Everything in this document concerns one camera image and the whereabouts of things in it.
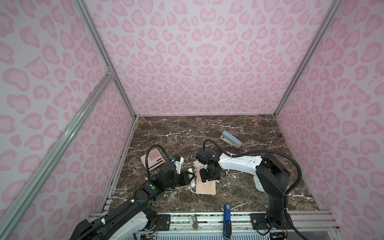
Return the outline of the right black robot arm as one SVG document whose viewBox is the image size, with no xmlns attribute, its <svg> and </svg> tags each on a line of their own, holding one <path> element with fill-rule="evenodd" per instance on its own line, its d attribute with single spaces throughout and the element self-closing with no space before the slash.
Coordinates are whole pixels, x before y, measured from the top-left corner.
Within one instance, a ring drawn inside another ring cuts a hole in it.
<svg viewBox="0 0 384 240">
<path fill-rule="evenodd" d="M 225 170 L 252 175 L 256 189 L 268 195 L 269 203 L 264 222 L 275 229 L 283 225 L 285 196 L 291 174 L 273 154 L 236 157 L 230 153 L 210 153 L 201 149 L 196 159 L 206 166 L 200 170 L 203 182 L 219 180 Z"/>
</svg>

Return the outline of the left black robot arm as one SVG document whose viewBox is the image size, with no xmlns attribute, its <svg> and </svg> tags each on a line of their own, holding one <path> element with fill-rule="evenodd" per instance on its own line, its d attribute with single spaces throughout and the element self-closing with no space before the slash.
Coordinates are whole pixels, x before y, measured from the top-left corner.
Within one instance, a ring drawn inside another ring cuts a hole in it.
<svg viewBox="0 0 384 240">
<path fill-rule="evenodd" d="M 151 206 L 167 190 L 187 186 L 195 174 L 177 172 L 173 163 L 165 163 L 157 175 L 144 182 L 131 198 L 106 215 L 89 222 L 81 221 L 74 229 L 71 240 L 125 240 L 140 230 L 152 230 L 157 213 Z"/>
</svg>

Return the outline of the pink envelope with cream flap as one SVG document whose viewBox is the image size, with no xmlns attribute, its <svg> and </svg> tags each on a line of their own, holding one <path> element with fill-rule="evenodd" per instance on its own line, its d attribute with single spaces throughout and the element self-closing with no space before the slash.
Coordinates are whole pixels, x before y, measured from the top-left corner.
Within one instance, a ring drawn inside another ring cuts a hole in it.
<svg viewBox="0 0 384 240">
<path fill-rule="evenodd" d="M 196 178 L 196 194 L 198 195 L 215 195 L 216 194 L 216 182 L 208 181 L 203 183 L 200 170 L 202 168 L 197 168 L 197 178 Z"/>
</svg>

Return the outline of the white glue stick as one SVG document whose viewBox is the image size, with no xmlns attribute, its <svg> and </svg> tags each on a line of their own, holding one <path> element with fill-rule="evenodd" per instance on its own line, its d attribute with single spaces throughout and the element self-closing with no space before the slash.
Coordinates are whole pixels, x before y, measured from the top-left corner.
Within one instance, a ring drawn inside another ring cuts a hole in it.
<svg viewBox="0 0 384 240">
<path fill-rule="evenodd" d="M 192 168 L 188 169 L 189 173 L 189 180 L 190 180 L 190 187 L 195 188 L 196 187 L 196 174 L 195 171 Z"/>
</svg>

